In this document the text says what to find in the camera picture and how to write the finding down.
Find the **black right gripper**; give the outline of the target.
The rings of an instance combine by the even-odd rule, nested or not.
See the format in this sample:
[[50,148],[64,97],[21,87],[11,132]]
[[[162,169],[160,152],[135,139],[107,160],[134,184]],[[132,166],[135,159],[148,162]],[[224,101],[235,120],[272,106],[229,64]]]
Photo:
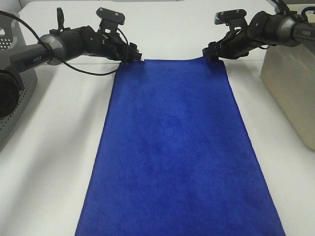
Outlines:
[[202,50],[203,56],[209,60],[238,59],[245,57],[250,51],[251,39],[244,31],[229,33],[220,41],[213,41]]

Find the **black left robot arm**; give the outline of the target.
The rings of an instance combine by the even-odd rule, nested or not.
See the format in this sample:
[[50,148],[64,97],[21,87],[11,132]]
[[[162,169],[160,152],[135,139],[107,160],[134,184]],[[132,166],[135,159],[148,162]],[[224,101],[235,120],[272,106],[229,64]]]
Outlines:
[[44,63],[58,65],[81,55],[132,63],[141,60],[134,43],[126,43],[118,32],[95,32],[90,26],[62,31],[50,30],[37,44],[6,49],[0,54],[0,117],[17,108],[24,90],[21,73]]

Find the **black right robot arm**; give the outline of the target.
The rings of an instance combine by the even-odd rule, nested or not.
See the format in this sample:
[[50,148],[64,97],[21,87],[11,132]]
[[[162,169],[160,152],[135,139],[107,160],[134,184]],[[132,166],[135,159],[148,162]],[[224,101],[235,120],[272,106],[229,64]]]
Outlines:
[[256,48],[269,46],[295,47],[300,44],[315,44],[315,24],[310,23],[305,12],[300,14],[268,14],[260,11],[248,24],[243,9],[221,11],[215,15],[215,24],[225,24],[229,32],[217,42],[210,42],[202,50],[203,56],[211,61],[246,57]]

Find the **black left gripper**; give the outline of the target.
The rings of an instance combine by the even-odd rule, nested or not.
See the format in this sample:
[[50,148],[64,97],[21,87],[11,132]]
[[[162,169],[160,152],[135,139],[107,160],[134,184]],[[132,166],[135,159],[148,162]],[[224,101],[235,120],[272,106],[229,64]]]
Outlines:
[[119,33],[105,33],[102,36],[102,46],[98,54],[110,60],[132,63],[141,60],[142,54],[136,44],[124,42]]

